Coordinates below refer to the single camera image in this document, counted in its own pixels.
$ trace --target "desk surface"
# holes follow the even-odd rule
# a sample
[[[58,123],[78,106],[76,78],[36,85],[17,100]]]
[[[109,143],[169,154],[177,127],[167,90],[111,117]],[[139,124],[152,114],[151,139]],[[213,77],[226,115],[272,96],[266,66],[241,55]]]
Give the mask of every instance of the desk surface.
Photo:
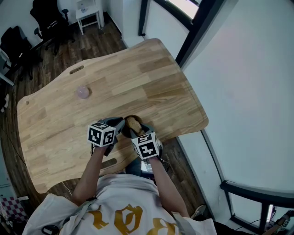
[[[90,96],[76,95],[87,86]],[[22,98],[17,120],[23,156],[39,193],[80,178],[90,158],[87,126],[107,117],[137,115],[164,141],[197,132],[206,114],[185,75],[158,39],[81,61],[41,90]],[[119,142],[103,159],[101,175],[115,173],[136,158],[131,140]]]

